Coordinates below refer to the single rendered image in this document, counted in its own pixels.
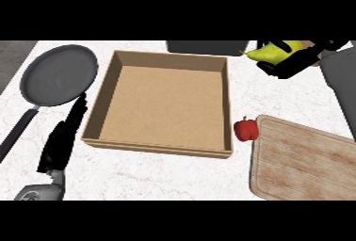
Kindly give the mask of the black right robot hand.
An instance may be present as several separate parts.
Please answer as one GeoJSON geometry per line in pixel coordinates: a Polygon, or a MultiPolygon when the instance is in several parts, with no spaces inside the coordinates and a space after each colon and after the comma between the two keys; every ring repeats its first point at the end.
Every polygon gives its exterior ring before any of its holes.
{"type": "Polygon", "coordinates": [[[314,45],[299,50],[277,65],[267,61],[258,62],[258,67],[268,75],[277,76],[280,79],[289,79],[321,61],[320,54],[324,50],[337,51],[348,44],[346,40],[312,40],[309,42],[314,45]]]}

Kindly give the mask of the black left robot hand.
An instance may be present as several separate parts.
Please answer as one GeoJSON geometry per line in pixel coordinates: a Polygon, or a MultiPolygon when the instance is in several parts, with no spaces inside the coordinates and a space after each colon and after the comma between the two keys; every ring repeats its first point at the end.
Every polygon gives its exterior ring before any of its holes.
{"type": "Polygon", "coordinates": [[[83,94],[73,105],[67,119],[58,123],[49,135],[41,155],[38,172],[46,173],[51,170],[66,170],[86,110],[86,94],[83,94]]]}

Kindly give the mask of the yellow-green pear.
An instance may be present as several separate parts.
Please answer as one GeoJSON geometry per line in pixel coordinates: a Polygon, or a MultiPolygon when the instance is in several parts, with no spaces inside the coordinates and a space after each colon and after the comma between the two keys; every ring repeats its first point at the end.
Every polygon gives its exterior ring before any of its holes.
{"type": "Polygon", "coordinates": [[[284,40],[283,43],[292,48],[287,52],[272,42],[261,42],[258,48],[247,52],[243,52],[252,60],[265,61],[274,65],[281,63],[299,50],[303,49],[303,43],[300,40],[284,40]]]}

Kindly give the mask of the brown cardboard box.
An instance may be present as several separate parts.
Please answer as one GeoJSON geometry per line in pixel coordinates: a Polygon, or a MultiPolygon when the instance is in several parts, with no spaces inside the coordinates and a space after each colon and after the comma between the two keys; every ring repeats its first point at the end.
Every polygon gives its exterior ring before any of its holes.
{"type": "Polygon", "coordinates": [[[98,148],[228,158],[228,61],[116,51],[83,142],[98,148]]]}

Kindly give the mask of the wooden cutting board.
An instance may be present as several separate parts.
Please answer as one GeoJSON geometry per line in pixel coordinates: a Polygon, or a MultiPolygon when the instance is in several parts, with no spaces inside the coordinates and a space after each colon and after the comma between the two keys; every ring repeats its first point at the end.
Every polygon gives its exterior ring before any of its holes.
{"type": "Polygon", "coordinates": [[[258,117],[250,190],[267,200],[356,201],[356,141],[277,117],[258,117]]]}

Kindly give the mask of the dark grey appliance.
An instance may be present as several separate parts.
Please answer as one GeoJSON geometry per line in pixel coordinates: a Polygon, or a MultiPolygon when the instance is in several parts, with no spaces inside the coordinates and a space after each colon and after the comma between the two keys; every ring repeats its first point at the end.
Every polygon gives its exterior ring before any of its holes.
{"type": "Polygon", "coordinates": [[[168,40],[170,53],[240,56],[249,46],[247,40],[168,40]]]}

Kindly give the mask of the dark grey frying pan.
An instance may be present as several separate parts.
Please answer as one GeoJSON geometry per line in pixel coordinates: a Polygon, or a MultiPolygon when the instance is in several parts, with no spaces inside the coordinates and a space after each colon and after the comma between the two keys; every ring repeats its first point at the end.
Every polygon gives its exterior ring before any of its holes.
{"type": "Polygon", "coordinates": [[[39,109],[76,100],[95,81],[98,69],[98,57],[94,51],[77,44],[63,45],[36,58],[20,82],[21,95],[35,107],[24,113],[0,144],[0,163],[39,109]]]}

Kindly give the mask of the red bell pepper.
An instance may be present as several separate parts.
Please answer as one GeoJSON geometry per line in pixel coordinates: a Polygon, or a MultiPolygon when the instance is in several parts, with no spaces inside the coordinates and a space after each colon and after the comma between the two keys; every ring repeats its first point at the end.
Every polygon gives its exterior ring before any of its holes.
{"type": "Polygon", "coordinates": [[[234,124],[234,132],[240,141],[246,142],[259,138],[259,127],[256,120],[244,117],[234,124]]]}

